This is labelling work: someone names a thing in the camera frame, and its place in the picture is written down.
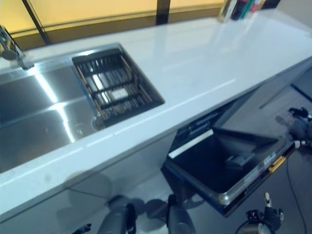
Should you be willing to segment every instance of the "metal tray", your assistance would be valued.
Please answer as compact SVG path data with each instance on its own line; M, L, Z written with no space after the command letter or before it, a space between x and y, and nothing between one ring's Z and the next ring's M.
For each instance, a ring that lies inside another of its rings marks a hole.
M122 49L75 57L73 63L98 110L97 128L113 125L164 103Z

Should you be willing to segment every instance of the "wire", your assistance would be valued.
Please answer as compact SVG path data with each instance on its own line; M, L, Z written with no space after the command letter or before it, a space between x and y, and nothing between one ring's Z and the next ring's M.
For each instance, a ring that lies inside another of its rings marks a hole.
M243 223L236 229L235 234L238 234L238 232L239 232L246 224L248 224L248 223L249 223L248 220L245 221L245 222L243 222Z
M293 185L292 185L292 182L291 182L291 178L290 178L290 176L289 176L289 166L288 166L289 163L288 163L288 162L289 162L289 157L288 157L287 162L286 162L286 172L287 172L288 182L289 182L289 185L290 185L290 187L291 187L293 197L294 197L294 199L295 199L295 201L296 201L296 204L297 204L297 207L298 207L298 210L299 210L299 213L300 213L302 222L303 222L304 233L307 234L307 233L308 233L308 232L307 232L307 224L306 224L306 221L305 221L305 219L304 219L304 217L303 217L303 215L302 215L302 211L301 211L301 208L300 208L300 206L299 206L299 202L298 202L298 200L297 200L296 194L294 193Z

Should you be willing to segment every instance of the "kitchen counter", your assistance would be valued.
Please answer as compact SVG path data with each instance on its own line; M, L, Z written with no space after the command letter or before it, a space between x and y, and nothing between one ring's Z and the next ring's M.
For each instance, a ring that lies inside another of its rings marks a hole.
M39 61L114 42L122 44L165 104L0 174L1 219L312 56L311 29L278 10L226 24L207 18L80 39L28 56ZM1 61L2 69L9 66Z

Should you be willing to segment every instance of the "floor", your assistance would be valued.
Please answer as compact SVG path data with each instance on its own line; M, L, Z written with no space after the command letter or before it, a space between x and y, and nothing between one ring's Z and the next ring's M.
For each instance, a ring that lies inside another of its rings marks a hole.
M307 224L307 233L312 233L312 155L294 152L289 158L290 178L295 194ZM222 216L200 196L195 195L185 203L197 234L233 234L246 219L248 210L264 210L263 194L269 192L274 208L284 211L285 221L277 234L304 234L303 222L292 195L286 174L286 162L279 167L240 207L228 218ZM120 203L132 202L138 212L136 220L138 234L167 234L165 225L166 201L172 191L161 172L132 189ZM93 229L89 234L96 234L100 226L103 211L98 211L84 223L91 222Z

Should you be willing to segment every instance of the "white cabinet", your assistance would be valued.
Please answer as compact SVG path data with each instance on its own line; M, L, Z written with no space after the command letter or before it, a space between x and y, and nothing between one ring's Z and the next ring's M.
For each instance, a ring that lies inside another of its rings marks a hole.
M71 234L93 216L104 218L109 211L105 206L108 200L125 194L161 168L175 135L171 133L5 220L0 224L0 233Z

